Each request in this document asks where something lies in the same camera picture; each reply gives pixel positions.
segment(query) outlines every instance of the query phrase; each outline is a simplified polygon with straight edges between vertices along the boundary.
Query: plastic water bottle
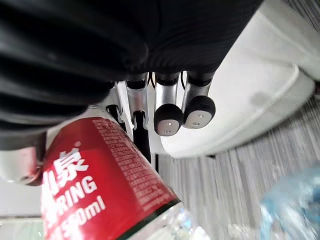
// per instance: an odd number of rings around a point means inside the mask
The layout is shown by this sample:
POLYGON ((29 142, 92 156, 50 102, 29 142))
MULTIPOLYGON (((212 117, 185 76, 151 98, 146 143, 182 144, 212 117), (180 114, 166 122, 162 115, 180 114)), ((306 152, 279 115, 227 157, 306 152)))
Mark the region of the plastic water bottle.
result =
POLYGON ((260 239, 270 240, 274 221, 290 240, 320 238, 320 168, 308 168, 285 176, 261 203, 260 239))
POLYGON ((53 133, 42 182, 46 240, 210 239, 103 105, 53 133))

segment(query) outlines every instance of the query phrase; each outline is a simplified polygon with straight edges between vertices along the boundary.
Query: red bottle label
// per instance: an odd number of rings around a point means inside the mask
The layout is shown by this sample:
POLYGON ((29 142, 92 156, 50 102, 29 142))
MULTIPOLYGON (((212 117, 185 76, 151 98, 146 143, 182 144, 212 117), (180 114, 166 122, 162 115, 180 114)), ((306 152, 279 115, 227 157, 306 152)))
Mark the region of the red bottle label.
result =
POLYGON ((47 240, 127 239, 179 202, 126 133, 102 117, 62 128, 43 170, 47 240))

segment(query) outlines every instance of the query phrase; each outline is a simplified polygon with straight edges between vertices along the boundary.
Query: white cushion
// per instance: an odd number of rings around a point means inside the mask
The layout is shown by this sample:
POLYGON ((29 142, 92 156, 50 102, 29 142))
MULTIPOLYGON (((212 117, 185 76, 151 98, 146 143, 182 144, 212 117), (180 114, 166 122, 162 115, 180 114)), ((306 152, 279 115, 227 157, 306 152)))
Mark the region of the white cushion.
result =
MULTIPOLYGON (((313 93, 311 78, 320 80, 320 35, 284 3, 266 0, 213 78, 213 120, 161 137, 164 151, 180 158, 241 145, 300 108, 313 93)), ((179 88, 180 104, 183 94, 179 88)))

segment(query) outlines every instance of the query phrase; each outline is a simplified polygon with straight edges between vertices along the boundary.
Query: robotic hand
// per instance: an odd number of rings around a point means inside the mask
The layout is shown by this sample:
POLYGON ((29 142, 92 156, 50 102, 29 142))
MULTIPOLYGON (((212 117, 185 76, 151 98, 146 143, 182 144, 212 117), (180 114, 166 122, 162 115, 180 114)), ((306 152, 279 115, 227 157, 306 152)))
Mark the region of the robotic hand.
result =
POLYGON ((215 71, 263 0, 0 0, 0 177, 34 185, 46 131, 113 99, 126 81, 134 142, 150 159, 147 76, 154 72, 154 129, 205 127, 215 115, 215 71), (179 73, 187 71, 182 109, 179 73))

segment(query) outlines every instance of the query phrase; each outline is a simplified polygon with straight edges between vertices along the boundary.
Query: gray carpet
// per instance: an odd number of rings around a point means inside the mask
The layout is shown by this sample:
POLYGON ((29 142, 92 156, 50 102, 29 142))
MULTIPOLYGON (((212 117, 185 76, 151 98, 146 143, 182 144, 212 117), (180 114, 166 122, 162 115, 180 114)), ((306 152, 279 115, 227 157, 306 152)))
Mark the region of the gray carpet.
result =
MULTIPOLYGON (((319 0, 284 0, 320 32, 319 0)), ((260 200, 280 176, 320 160, 320 101, 301 110, 263 136, 215 159, 160 156, 163 179, 212 240, 258 239, 260 200)), ((285 239, 275 229, 273 239, 285 239)))

